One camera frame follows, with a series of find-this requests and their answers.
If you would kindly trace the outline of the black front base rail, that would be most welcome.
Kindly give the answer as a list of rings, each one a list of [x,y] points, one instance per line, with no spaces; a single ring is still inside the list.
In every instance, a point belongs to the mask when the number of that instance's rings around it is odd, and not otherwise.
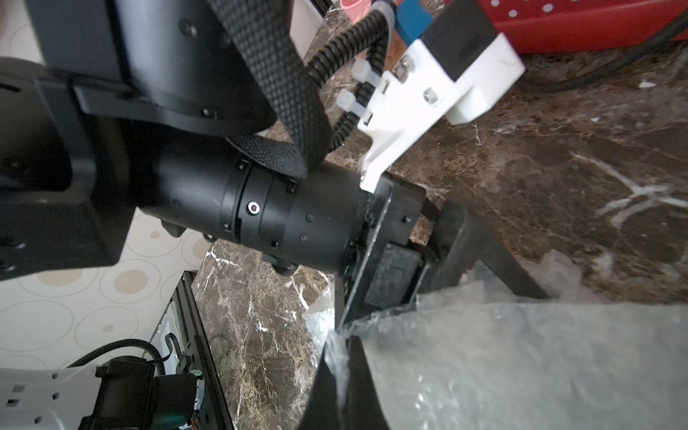
[[[232,418],[192,290],[195,275],[186,271],[166,282],[171,297],[150,341],[167,359],[167,374],[192,374],[196,379],[195,412],[183,428],[231,430]]]

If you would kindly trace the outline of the red polka dot toaster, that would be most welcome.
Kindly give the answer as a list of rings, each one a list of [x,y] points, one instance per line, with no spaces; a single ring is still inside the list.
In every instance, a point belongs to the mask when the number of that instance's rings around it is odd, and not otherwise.
[[[687,11],[677,1],[481,1],[520,54],[638,46]]]

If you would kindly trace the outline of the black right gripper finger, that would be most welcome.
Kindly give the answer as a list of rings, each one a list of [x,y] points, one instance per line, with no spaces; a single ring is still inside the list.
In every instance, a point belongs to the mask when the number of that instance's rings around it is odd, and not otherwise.
[[[358,336],[322,351],[300,429],[387,429]]]

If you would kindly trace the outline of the clear bubble wrap sheet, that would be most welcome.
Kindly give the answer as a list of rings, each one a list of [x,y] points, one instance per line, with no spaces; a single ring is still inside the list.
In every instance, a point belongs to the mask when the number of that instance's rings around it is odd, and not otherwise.
[[[687,307],[607,303],[549,252],[517,297],[478,264],[456,287],[342,328],[358,336],[387,429],[684,429]]]

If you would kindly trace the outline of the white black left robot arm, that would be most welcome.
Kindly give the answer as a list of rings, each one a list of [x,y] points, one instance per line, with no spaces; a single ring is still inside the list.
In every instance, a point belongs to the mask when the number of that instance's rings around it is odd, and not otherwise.
[[[439,119],[487,112],[524,67],[453,1],[384,68],[402,5],[304,63],[289,1],[29,1],[43,60],[1,61],[1,278],[112,266],[136,211],[337,278],[349,324],[482,262],[546,298],[490,229],[389,167]]]

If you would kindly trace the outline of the pink plastic cup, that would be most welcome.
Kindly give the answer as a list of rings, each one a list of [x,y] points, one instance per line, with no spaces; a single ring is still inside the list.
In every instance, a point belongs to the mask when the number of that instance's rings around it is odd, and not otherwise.
[[[372,0],[340,0],[340,8],[351,21],[363,16],[372,5]]]

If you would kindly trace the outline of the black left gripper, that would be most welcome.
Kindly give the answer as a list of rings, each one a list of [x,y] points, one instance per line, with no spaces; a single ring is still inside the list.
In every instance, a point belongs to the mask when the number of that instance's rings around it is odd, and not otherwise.
[[[419,218],[434,223],[426,247],[411,240]],[[426,189],[383,174],[367,195],[355,260],[336,281],[334,327],[410,302],[427,263],[424,292],[454,287],[482,262],[517,297],[547,299],[546,291],[474,212],[448,201],[439,209]]]

